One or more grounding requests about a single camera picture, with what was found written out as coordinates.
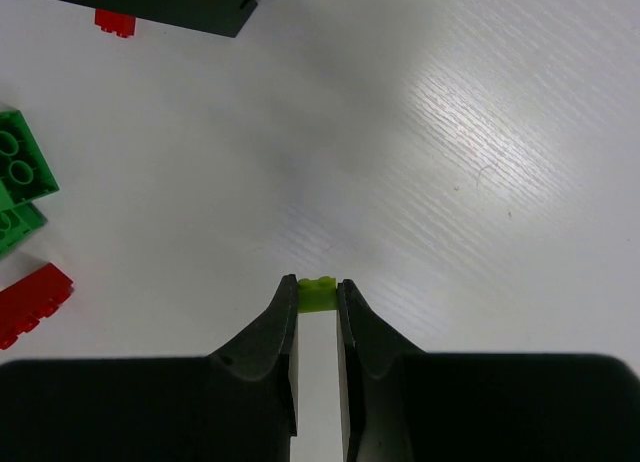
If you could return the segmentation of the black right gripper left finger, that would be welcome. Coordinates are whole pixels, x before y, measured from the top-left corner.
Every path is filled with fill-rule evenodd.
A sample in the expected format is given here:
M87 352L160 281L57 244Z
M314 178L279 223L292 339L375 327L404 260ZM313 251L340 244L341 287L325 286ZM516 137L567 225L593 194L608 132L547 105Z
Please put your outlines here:
M197 357L1 368L5 461L286 461L297 433L297 279Z

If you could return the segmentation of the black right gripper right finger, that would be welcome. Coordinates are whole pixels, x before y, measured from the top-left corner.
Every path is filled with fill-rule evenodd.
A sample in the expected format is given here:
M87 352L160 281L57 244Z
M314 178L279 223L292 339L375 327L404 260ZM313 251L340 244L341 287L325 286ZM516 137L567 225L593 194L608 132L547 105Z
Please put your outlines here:
M426 352L337 289L348 461L635 461L639 379L600 354Z

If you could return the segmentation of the tiny lime lego piece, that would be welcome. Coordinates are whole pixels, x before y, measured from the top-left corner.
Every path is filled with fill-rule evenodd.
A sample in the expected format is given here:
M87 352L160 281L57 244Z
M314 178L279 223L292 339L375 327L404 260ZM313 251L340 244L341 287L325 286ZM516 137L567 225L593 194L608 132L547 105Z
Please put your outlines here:
M298 281L298 311L316 313L335 310L337 307L337 281L334 277Z

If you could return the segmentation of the red rectangular lego brick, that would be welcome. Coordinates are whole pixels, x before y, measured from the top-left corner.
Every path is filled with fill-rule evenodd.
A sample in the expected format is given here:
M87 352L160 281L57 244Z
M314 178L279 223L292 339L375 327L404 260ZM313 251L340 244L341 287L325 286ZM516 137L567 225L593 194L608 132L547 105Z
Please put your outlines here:
M33 330L69 299L73 281L48 263L1 291L1 349Z

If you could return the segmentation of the green lego plate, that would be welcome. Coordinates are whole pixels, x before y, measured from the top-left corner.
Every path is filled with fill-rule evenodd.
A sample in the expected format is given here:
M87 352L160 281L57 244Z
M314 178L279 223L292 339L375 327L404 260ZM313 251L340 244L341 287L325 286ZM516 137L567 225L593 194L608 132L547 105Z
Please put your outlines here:
M47 222L32 203L1 211L0 256L6 257Z

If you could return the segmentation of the green slope lego brick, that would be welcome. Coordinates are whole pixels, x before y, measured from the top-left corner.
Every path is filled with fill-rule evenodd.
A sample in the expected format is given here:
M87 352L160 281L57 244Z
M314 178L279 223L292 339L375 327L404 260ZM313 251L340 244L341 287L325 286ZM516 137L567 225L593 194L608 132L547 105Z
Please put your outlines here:
M1 208L51 195L59 186L22 113L1 113Z

